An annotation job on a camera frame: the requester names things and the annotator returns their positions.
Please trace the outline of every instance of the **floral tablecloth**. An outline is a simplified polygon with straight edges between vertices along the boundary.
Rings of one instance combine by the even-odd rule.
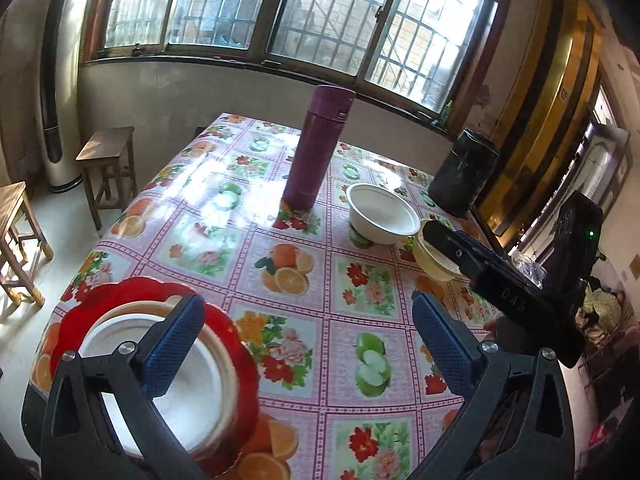
[[[470,217],[450,218],[431,201],[429,175],[343,142],[314,208],[290,211],[280,197],[299,135],[223,114],[181,151],[62,295],[31,386],[47,395],[59,322],[91,288],[129,276],[181,282],[235,320],[260,371],[261,412],[294,431],[288,452],[273,444],[277,464],[261,453],[245,477],[262,463],[270,478],[405,478],[462,403],[412,326],[412,292],[433,293],[478,338],[494,310],[465,281],[420,272],[411,239],[379,246],[354,232],[345,190],[383,186],[422,218],[486,241]]]

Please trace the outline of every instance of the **stool leg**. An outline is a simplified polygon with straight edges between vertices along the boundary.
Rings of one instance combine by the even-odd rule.
[[[113,176],[116,179],[116,189],[118,190],[118,206],[123,211],[127,208],[127,196],[124,195],[124,183],[122,181],[122,167],[118,160],[113,165]]]
[[[35,234],[40,241],[40,248],[42,249],[45,258],[51,261],[53,259],[53,250],[47,242],[47,239],[44,237],[44,233],[40,228],[40,224],[38,224],[38,220],[33,214],[33,209],[31,209],[31,204],[29,203],[29,199],[27,198],[26,191],[22,194],[22,205],[20,207],[24,211],[24,215],[27,217],[27,222],[29,222],[31,230],[33,230],[33,234]]]
[[[16,292],[12,286],[3,285],[2,288],[4,288],[7,296],[15,306],[20,306],[22,304],[22,297],[20,296],[20,293]]]
[[[12,268],[15,275],[18,277],[18,280],[20,281],[20,285],[25,287],[29,291],[29,294],[33,298],[33,301],[35,301],[38,306],[43,306],[44,305],[43,295],[36,288],[36,286],[33,285],[33,281],[31,280],[29,275],[26,272],[24,272],[24,269],[22,268],[20,263],[18,263],[18,260],[15,259],[14,252],[10,249],[9,244],[6,242],[4,238],[0,238],[0,250],[2,251],[2,255],[6,258],[7,263],[9,263],[9,266]]]
[[[107,168],[100,168],[100,173],[102,174],[102,182],[104,186],[104,197],[107,200],[111,199],[111,186],[109,186],[109,177],[107,174]]]
[[[22,259],[25,262],[28,261],[27,253],[24,252],[24,242],[20,240],[20,234],[18,233],[15,227],[13,226],[9,227],[9,236],[14,240],[15,244],[20,249],[20,254],[22,255]]]
[[[84,192],[86,193],[86,200],[89,203],[89,211],[91,211],[91,216],[94,219],[95,230],[99,231],[102,227],[102,222],[100,222],[98,208],[95,205],[94,190],[91,187],[91,178],[87,170],[82,170],[82,182],[84,182]]]
[[[133,138],[127,142],[127,154],[129,155],[129,179],[131,180],[131,195],[135,198],[138,195],[138,185],[136,184],[136,169],[133,166]]]

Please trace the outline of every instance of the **window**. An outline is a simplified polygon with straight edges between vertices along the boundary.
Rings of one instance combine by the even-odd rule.
[[[618,126],[616,118],[613,115],[611,103],[604,89],[604,86],[600,86],[598,90],[598,96],[596,97],[596,104],[593,107],[593,113],[600,124],[608,124],[609,126]]]
[[[175,0],[169,43],[248,48],[262,0]]]
[[[112,0],[100,54],[268,61],[436,116],[496,1]]]
[[[160,43],[169,0],[113,0],[104,46]]]
[[[399,0],[367,79],[440,110],[484,0]]]
[[[272,52],[356,75],[385,1],[287,0]]]

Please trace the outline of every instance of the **wooden stool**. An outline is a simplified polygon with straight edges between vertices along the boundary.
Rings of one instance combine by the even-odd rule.
[[[76,157],[82,169],[82,180],[84,181],[84,191],[89,202],[91,216],[94,218],[95,228],[102,227],[98,210],[100,209],[122,209],[127,208],[129,196],[135,197],[138,194],[136,187],[136,171],[133,166],[133,126],[126,128],[109,128],[95,132],[89,142],[84,145],[82,151]],[[129,167],[120,164],[120,157],[127,149],[129,157]],[[94,197],[94,190],[91,187],[91,177],[89,170],[100,168],[102,183],[98,189],[98,195]],[[123,177],[129,177],[129,189],[124,191]],[[116,181],[117,198],[111,198],[111,187],[109,179]]]
[[[22,212],[26,216],[27,222],[31,226],[32,234],[22,235],[15,227],[13,222],[18,211],[22,209]],[[22,255],[22,261],[19,262],[14,254],[14,251],[9,247],[9,243],[6,241],[7,234],[16,242],[20,248],[20,254]],[[36,239],[39,241],[38,252],[31,266],[31,275],[27,274],[22,266],[26,263],[27,255],[24,252],[23,242],[25,240]],[[6,292],[7,296],[16,305],[20,305],[22,298],[20,294],[13,289],[17,286],[23,286],[29,291],[31,297],[38,306],[44,305],[44,297],[40,294],[40,291],[33,285],[33,271],[38,266],[38,260],[40,259],[40,253],[44,253],[47,260],[53,258],[53,250],[47,243],[42,229],[38,224],[38,221],[33,215],[31,205],[27,199],[26,185],[24,182],[18,182],[17,184],[9,184],[8,186],[0,187],[0,269],[5,263],[9,263],[10,269],[17,277],[16,280],[11,275],[1,276],[0,283],[2,288]]]

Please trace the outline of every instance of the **purple thermos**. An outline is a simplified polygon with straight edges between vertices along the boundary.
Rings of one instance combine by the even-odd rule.
[[[316,87],[282,195],[291,209],[313,207],[354,97],[346,88]]]

